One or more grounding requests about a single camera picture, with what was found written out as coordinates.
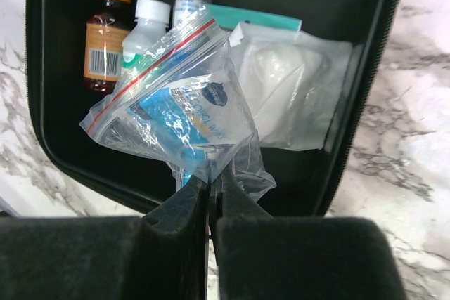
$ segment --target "open case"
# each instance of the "open case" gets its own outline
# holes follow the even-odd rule
[[[353,43],[324,149],[262,149],[266,170],[278,186],[259,205],[273,216],[325,214],[345,169],[398,0],[213,1],[300,18],[305,32]],[[82,86],[86,19],[95,7],[96,0],[27,0],[26,66],[32,124],[40,145],[61,171],[119,203],[149,212],[176,191],[167,165],[104,148],[79,127],[89,108],[103,97]]]

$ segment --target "brown bottle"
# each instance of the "brown bottle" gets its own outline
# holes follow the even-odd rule
[[[122,67],[122,41],[129,33],[131,0],[99,0],[101,6],[86,25],[84,85],[111,93]]]

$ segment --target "red zip strip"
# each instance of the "red zip strip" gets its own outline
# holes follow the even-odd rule
[[[157,67],[160,63],[162,63],[164,60],[166,60],[168,57],[170,57],[173,53],[178,51],[181,47],[186,45],[189,41],[196,38],[200,33],[205,31],[209,26],[211,26],[214,23],[214,19],[211,19],[206,24],[204,24],[202,27],[200,27],[197,31],[195,31],[192,35],[184,39],[182,42],[180,42],[177,46],[175,46],[171,51],[164,54],[158,61],[153,63],[149,68],[147,68],[145,71],[143,71],[137,78],[135,78],[133,81],[131,81],[129,84],[127,84],[122,90],[117,93],[117,95],[112,98],[111,102],[104,107],[97,116],[94,117],[94,120],[92,121],[91,125],[87,129],[87,133],[91,131],[91,129],[94,127],[94,124],[97,122],[97,120],[100,118],[100,116],[109,109],[109,107],[116,101],[125,91],[127,91],[131,86],[135,85],[137,81],[141,80],[144,76],[146,76],[153,68]]]

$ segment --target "marble countertop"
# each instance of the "marble countertop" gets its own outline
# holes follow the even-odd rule
[[[34,137],[25,0],[0,0],[0,209],[17,216],[137,215],[60,173]],[[373,219],[410,299],[450,299],[450,0],[401,0],[331,216]],[[210,263],[209,298],[217,295]]]

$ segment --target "orange label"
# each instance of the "orange label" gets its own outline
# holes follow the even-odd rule
[[[87,24],[84,77],[117,81],[122,67],[122,41],[129,31]]]

